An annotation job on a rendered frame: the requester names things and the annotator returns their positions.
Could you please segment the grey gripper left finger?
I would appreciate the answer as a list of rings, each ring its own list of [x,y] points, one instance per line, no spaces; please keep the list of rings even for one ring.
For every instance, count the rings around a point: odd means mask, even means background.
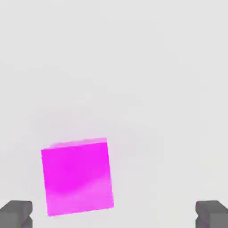
[[[0,209],[0,228],[33,228],[31,201],[10,200]]]

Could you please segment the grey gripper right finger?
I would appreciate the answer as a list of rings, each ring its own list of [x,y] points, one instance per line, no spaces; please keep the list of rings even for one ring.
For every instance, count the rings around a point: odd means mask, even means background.
[[[197,201],[195,211],[195,228],[228,228],[228,208],[219,201]]]

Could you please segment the small magenta cube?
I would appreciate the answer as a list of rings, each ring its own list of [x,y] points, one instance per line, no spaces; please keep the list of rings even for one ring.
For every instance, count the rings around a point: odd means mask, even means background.
[[[106,138],[55,143],[41,159],[48,216],[114,207]]]

